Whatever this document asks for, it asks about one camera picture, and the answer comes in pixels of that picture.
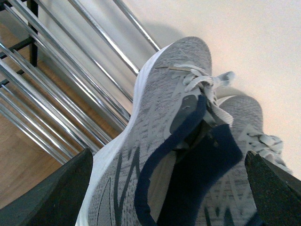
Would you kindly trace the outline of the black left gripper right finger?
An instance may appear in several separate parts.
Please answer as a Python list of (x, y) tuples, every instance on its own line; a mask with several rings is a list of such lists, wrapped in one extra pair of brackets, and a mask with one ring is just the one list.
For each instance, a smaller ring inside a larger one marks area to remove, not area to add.
[(267, 226), (301, 224), (301, 181), (249, 151), (245, 158), (248, 181), (257, 212)]

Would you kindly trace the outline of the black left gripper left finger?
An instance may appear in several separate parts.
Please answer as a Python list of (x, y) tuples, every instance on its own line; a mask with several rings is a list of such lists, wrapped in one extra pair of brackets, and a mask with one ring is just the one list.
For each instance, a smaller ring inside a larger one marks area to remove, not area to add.
[(73, 226), (93, 166), (86, 148), (62, 167), (0, 210), (2, 226)]

